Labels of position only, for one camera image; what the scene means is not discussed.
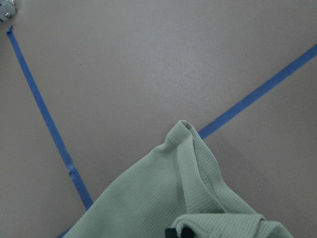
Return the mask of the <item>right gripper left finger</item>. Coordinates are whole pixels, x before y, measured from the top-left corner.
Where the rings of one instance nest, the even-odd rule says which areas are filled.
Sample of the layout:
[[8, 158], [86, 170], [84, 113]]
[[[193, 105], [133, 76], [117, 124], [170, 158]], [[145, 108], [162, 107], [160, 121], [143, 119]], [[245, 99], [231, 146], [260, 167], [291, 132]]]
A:
[[166, 228], [165, 229], [165, 238], [178, 238], [176, 228]]

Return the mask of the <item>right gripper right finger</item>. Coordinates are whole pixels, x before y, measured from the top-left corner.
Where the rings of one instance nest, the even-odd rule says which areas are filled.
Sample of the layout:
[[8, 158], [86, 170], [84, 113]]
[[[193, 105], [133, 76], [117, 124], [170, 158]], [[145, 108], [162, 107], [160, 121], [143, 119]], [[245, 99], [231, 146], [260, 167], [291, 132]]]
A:
[[183, 228], [181, 238], [193, 238], [193, 231], [190, 228]]

